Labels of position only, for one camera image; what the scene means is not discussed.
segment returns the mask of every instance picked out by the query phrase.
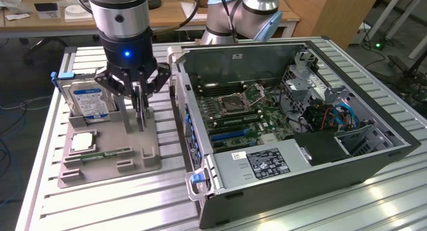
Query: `black cable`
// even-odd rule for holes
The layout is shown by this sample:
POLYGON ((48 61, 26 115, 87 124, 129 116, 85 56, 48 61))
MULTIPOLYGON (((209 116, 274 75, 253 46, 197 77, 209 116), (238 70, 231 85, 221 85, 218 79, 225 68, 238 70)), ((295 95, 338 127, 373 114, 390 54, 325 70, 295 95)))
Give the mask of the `black cable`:
POLYGON ((78 3, 90 14, 94 14, 93 9, 83 3, 82 0, 78 0, 78 3))
POLYGON ((226 9, 226 14, 229 16, 229 20, 230 20, 230 29, 231 29, 231 35, 233 35, 233 39, 235 40, 237 38, 237 29, 235 29, 235 26, 234 24, 231 23, 231 15, 230 15, 230 11, 229 11, 229 6, 227 6, 227 1, 226 0, 221 0, 222 1, 222 5, 225 6, 225 9, 226 9))
POLYGON ((301 128, 301 133, 303 133, 303 122, 302 122, 302 119, 303 119, 303 117, 302 116, 299 116, 298 117, 298 121, 301 122, 301 124, 299 124, 299 128, 301 128))
POLYGON ((8 171, 10 167, 11 167, 11 152, 10 152, 8 146, 7 146, 7 144, 6 144, 6 142, 3 141, 2 138, 0 138, 0 143, 2 143, 3 146, 4 146, 6 155, 7 155, 7 157, 8 157, 6 169, 4 169, 3 172, 0 173, 0 179, 2 179, 3 175, 6 175, 6 173, 7 173, 7 171, 8 171))
POLYGON ((10 39, 6 40, 6 42, 3 44, 0 44, 0 48, 3 48, 10 42, 10 39))
POLYGON ((19 121, 24 118, 24 115, 27 113, 27 103, 24 101, 12 101, 10 103, 18 103, 18 102, 20 102, 20 104, 24 104, 24 111, 22 112, 22 115, 18 118, 18 120, 0 132, 0 136, 19 123, 19 121))
POLYGON ((374 62, 370 62, 367 65, 365 65, 363 67, 367 68, 370 65, 378 63, 378 62, 382 62, 386 60, 386 56, 381 53, 381 52, 377 52, 371 49, 371 39, 370 39, 370 36, 369 36, 369 32, 367 32, 367 27, 366 27, 366 21, 363 20, 363 29, 365 29, 365 38, 363 38, 363 44, 362 44, 362 48, 366 49, 367 51, 381 55, 382 59, 374 61, 374 62))
POLYGON ((2 162, 8 157, 8 153, 6 151, 3 151, 2 149, 0 149, 0 151, 3 152, 3 157, 0 159, 0 162, 2 162))
POLYGON ((191 15, 189 16, 189 18, 185 20, 185 22, 182 22, 179 24, 179 27, 182 28, 186 24, 190 23, 190 21, 194 19, 197 13, 198 13, 198 10, 199 10, 199 7, 201 7, 201 0, 195 0, 195 7, 194 7, 194 10, 193 10, 193 13, 191 15))
POLYGON ((306 125, 306 124, 303 124, 301 121, 297 121, 295 119, 293 119, 293 118, 290 118, 290 117, 286 117, 286 119, 287 119, 289 121, 293 121, 294 123, 297 123, 297 124, 299 124, 299 125, 305 126, 305 127, 306 127, 306 129, 309 129, 309 128, 310 128, 310 126, 309 126, 309 125, 306 125))

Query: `desk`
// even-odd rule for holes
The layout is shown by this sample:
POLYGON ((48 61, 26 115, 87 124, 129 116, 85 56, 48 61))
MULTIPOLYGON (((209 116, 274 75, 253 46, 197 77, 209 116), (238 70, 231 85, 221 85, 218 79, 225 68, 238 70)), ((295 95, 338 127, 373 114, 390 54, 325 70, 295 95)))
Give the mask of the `desk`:
MULTIPOLYGON (((386 166, 365 183, 277 208, 206 231, 286 230, 421 230, 427 214, 427 120, 398 98, 349 54, 323 38, 310 38, 361 88, 422 142, 399 162, 386 166)), ((273 39, 273 42, 305 38, 273 39)), ((167 61, 171 45, 153 46, 159 62, 167 61)), ((102 47, 81 47, 67 53, 61 72, 91 71, 105 65, 102 47)), ((341 79, 319 62, 318 72, 333 86, 341 79)), ((22 204, 18 231, 40 230, 194 230, 199 231, 198 210, 189 199, 186 164, 179 144, 169 85, 149 100, 154 107, 161 146, 162 169, 58 188, 59 162, 70 108, 58 89, 47 114, 35 163, 22 204)))
MULTIPOLYGON (((62 17, 58 19, 39 19, 35 3, 54 3, 62 0, 23 0, 34 13, 31 17, 19 20, 6 20, 4 26, 0 25, 0 38, 28 38, 28 37, 55 37, 95 35, 99 33, 94 21, 66 22, 65 8, 62 17)), ((285 27, 282 36, 291 37, 301 17, 291 11, 285 0, 279 0, 279 10, 283 11, 283 18, 279 27, 285 27)), ((171 25, 177 25, 186 20, 182 9, 182 1, 162 0, 162 7, 150 11, 150 25, 154 30, 159 30, 171 25)), ((205 30, 206 21, 193 21, 181 30, 205 30)))

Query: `robotic arm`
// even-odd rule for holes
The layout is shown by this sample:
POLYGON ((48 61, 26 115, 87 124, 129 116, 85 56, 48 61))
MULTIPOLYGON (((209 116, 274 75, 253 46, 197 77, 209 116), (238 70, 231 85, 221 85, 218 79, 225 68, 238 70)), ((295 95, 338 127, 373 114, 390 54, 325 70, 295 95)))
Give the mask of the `robotic arm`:
MULTIPOLYGON (((94 14, 107 56, 107 66, 97 71, 95 81, 117 96, 131 98, 143 131, 149 97, 171 77, 170 65, 158 63, 154 57, 149 0, 90 0, 90 4, 91 9, 85 8, 94 14), (149 82, 155 70, 157 77, 149 82)), ((209 0, 202 43, 235 43, 237 32, 255 41, 267 41, 281 19, 278 0, 209 0)))
POLYGON ((145 130, 149 97, 171 76, 169 64, 158 63, 154 57, 149 0, 90 0, 90 4, 107 56, 107 66, 97 71, 95 81, 117 96, 131 98, 145 130), (149 82, 155 70, 157 77, 149 82))
POLYGON ((282 20, 278 0, 209 0, 207 25, 202 44, 233 44, 234 31, 266 42, 282 20))

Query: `blue cable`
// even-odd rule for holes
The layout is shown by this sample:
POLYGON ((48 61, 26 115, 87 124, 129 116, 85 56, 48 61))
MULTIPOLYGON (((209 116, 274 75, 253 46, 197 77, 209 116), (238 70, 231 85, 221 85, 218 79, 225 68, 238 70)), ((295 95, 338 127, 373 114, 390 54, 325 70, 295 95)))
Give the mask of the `blue cable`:
POLYGON ((10 200, 12 200, 15 198, 15 196, 19 194, 19 191, 22 190, 22 185, 23 185, 23 176, 22 176, 20 168, 19 168, 19 165, 16 163, 15 156, 12 155, 12 153, 7 149, 3 149, 3 148, 0 148, 0 151, 4 152, 10 156, 11 163, 14 165, 16 176, 18 176, 18 189, 15 190, 14 194, 8 197, 8 199, 4 200, 3 203, 0 203, 0 208, 2 208, 3 205, 6 205, 7 202, 10 200))
POLYGON ((341 117, 339 117, 339 111, 338 111, 337 108, 345 108, 345 109, 349 110, 350 115, 353 116, 353 119, 354 119, 354 125, 358 127, 359 121, 358 121, 358 117, 357 117, 357 115, 355 115, 355 112, 354 112, 353 107, 350 107, 350 106, 349 106, 346 103, 343 103, 343 102, 339 103, 339 104, 337 104, 337 106, 334 107, 333 112, 334 112, 334 115, 335 115, 335 120, 337 120, 337 122, 339 123, 339 125, 345 125, 345 123, 343 123, 343 121, 342 121, 342 119, 341 119, 341 117))

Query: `gray floor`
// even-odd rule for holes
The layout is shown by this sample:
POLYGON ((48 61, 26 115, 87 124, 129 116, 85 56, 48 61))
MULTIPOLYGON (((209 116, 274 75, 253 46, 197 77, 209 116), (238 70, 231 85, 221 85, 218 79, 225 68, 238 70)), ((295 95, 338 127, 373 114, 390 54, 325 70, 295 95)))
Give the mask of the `gray floor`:
MULTIPOLYGON (((367 22, 374 24, 385 7, 373 9, 369 14, 367 22)), ((382 27, 385 31, 389 24, 398 16, 393 13, 382 27)), ((394 37, 395 47, 387 46, 382 53, 387 55, 397 55, 402 57, 403 61, 411 65, 414 60, 407 58, 413 49, 427 35, 427 28, 413 20, 407 20, 403 27, 394 37)), ((377 34, 373 43, 383 36, 382 32, 377 34)), ((66 37, 66 42, 71 46, 87 47, 99 46, 101 44, 93 40, 91 36, 66 37)), ((171 37, 158 40, 159 42, 170 42, 171 37)), ((26 66, 20 56, 30 48, 30 45, 22 45, 18 39, 11 39, 7 46, 0 48, 0 104, 11 100, 27 100, 38 96, 52 94, 54 85, 51 84, 50 74, 59 70, 63 47, 59 44, 50 44, 34 56, 35 65, 26 66)), ((347 49, 350 55, 361 62, 362 65, 377 61, 382 57, 365 50, 361 46, 351 46, 347 49)), ((371 70, 382 72, 383 74, 393 74, 397 70, 387 66, 387 60, 375 63, 370 66, 371 70)), ((423 62, 421 70, 426 72, 427 60, 423 62)), ((44 106, 50 100, 42 100, 38 103, 31 103, 30 108, 44 106)), ((23 110, 16 109, 14 114, 19 115, 23 110)), ((15 229, 19 212, 22 208, 22 199, 24 198, 27 182, 31 175, 34 159, 39 146, 39 139, 46 122, 47 109, 32 110, 26 114, 27 124, 22 132, 7 140, 7 145, 15 155, 18 166, 20 169, 23 182, 18 195, 12 202, 0 206, 0 231, 10 231, 15 229)), ((0 115, 0 131, 14 122, 14 118, 0 115)), ((0 163, 0 170, 4 170, 6 162, 0 163)), ((18 188, 18 176, 15 170, 11 168, 6 175, 0 178, 0 203, 11 196, 18 188)))

